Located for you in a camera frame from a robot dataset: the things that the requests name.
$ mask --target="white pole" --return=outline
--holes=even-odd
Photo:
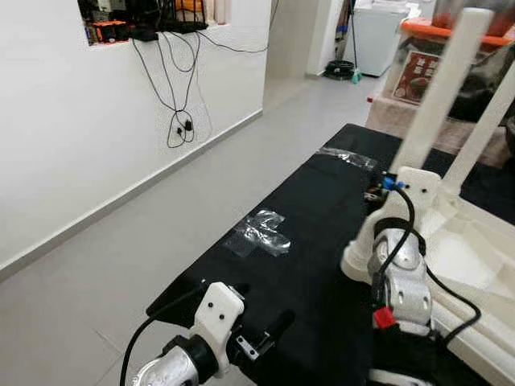
[[[486,110],[477,122],[474,131],[443,178],[443,188],[448,193],[458,195],[461,185],[483,153],[490,137],[501,122],[515,98],[515,61],[513,61],[501,85],[497,89]]]
[[[397,173],[401,166],[422,168],[468,74],[492,16],[493,12],[490,10],[479,8],[465,8],[461,13],[438,71],[431,80],[406,138],[392,162],[390,172]]]

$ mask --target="black tablecloth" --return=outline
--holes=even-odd
[[[388,169],[399,145],[398,138],[355,125],[346,125],[326,144],[374,158],[382,170]],[[424,168],[443,175],[453,158],[432,150]],[[286,217],[278,230],[291,240],[288,254],[273,257],[256,248],[239,257],[223,245],[230,231],[181,273],[147,313],[202,278],[248,283],[245,335],[257,337],[283,310],[296,313],[277,352],[257,370],[246,371],[251,379],[259,384],[363,384],[373,357],[370,289],[347,279],[339,263],[344,246],[365,218],[363,193],[368,184],[365,170],[337,158],[312,156],[250,213],[268,208]],[[515,223],[515,179],[506,172],[477,165],[462,196]],[[160,320],[190,327],[198,301]],[[459,381],[451,376],[453,384],[482,383],[450,353],[445,363],[450,373],[459,374]]]

